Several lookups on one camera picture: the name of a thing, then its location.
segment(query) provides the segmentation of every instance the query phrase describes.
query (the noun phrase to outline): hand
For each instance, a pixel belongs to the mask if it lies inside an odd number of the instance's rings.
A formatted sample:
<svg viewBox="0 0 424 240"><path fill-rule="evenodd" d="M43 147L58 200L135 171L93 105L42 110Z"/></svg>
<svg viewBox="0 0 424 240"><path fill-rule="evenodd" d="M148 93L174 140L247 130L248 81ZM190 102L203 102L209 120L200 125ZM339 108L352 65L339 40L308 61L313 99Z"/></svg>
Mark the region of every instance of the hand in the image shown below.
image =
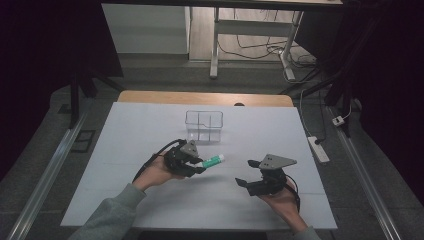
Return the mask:
<svg viewBox="0 0 424 240"><path fill-rule="evenodd" d="M152 186L161 185L171 179L184 179L184 176L175 175L169 172L165 165L163 154L158 156L144 172L133 182L133 185L141 191Z"/></svg>
<svg viewBox="0 0 424 240"><path fill-rule="evenodd" d="M289 179L287 179L287 184L294 189L293 183ZM298 233L308 227L299 215L293 193L286 188L274 195L262 195L259 198L284 219L293 233Z"/></svg>

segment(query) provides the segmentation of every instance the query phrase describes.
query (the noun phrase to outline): gray sleeve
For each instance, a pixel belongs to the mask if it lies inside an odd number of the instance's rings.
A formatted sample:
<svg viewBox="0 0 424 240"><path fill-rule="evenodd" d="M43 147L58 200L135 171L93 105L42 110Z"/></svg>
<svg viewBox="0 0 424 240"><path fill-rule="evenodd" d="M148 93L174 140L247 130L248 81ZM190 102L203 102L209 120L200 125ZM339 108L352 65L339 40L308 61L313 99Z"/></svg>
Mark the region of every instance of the gray sleeve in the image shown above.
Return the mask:
<svg viewBox="0 0 424 240"><path fill-rule="evenodd" d="M321 240L321 238L315 232L313 227L308 227L302 232L298 232L294 235L294 240Z"/></svg>
<svg viewBox="0 0 424 240"><path fill-rule="evenodd" d="M122 239L134 222L137 205L145 197L144 192L128 184L115 198L103 200L69 239Z"/></svg>

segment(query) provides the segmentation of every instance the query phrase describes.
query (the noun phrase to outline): table leg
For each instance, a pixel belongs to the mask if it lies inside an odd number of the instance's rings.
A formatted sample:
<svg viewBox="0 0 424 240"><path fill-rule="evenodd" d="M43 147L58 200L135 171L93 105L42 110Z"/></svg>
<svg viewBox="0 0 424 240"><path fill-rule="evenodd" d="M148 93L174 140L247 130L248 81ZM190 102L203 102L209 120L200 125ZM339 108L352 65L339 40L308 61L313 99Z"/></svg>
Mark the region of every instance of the table leg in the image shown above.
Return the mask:
<svg viewBox="0 0 424 240"><path fill-rule="evenodd" d="M290 62L288 61L288 56L290 54L290 48L293 44L294 37L296 36L297 28L299 27L300 18L302 17L303 12L294 12L294 18L292 22L292 27L290 30L290 34L287 37L287 43L284 47L284 51L280 52L280 59L284 66L284 71L287 76L288 81L295 81L296 78L294 77L293 70L291 69Z"/></svg>
<svg viewBox="0 0 424 240"><path fill-rule="evenodd" d="M218 77L218 28L219 28L219 8L215 8L211 71L209 74L211 79L216 79Z"/></svg>

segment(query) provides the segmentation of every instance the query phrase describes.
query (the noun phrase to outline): dark background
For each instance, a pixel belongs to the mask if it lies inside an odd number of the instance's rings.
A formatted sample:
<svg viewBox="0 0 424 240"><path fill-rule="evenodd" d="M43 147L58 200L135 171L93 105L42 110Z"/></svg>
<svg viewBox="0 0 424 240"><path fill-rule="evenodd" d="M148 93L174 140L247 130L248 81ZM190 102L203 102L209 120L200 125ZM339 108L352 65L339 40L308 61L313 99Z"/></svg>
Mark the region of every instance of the dark background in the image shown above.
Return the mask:
<svg viewBox="0 0 424 240"><path fill-rule="evenodd" d="M424 204L422 15L422 1L393 2L361 54L353 92L362 127Z"/></svg>
<svg viewBox="0 0 424 240"><path fill-rule="evenodd" d="M122 76L100 2L0 3L3 178L49 109L51 94L88 68Z"/></svg>

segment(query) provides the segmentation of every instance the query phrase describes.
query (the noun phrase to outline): metal rail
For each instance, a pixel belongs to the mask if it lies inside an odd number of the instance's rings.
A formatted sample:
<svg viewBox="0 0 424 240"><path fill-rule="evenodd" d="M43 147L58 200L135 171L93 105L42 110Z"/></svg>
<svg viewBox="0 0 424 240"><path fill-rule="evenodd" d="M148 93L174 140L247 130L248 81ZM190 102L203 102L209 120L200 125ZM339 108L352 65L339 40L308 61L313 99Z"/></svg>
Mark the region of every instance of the metal rail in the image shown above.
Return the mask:
<svg viewBox="0 0 424 240"><path fill-rule="evenodd" d="M329 107L326 108L328 114L331 118L336 116L333 114ZM386 204L381 198L380 194L377 191L368 171L356 150L355 145L353 144L350 138L347 138L342 129L337 128L337 134L340 138L340 141L343 144L343 147L346 150L347 155L351 161L352 167L358 176L359 182L361 183L362 188L364 189L365 195L368 198L369 203L374 209L377 219L380 222L381 229L383 230L386 238L389 240L401 240L401 236L395 222L393 221L390 212L387 209Z"/></svg>
<svg viewBox="0 0 424 240"><path fill-rule="evenodd" d="M21 215L19 215L18 220L15 222L12 231L9 233L9 236L7 237L8 240L25 239L27 236L32 224L35 221L35 218L37 217L38 212L44 203L44 200L46 199L57 177L57 174L63 165L63 162L68 155L69 150L71 149L72 144L74 143L75 138L78 135L79 130L87 118L88 112L93 102L93 99L86 99L84 101L81 108L81 117L75 124L74 128L68 129L63 136L59 146L56 149L56 152L53 154L53 157L44 170L40 181L29 197L24 209L21 212Z"/></svg>

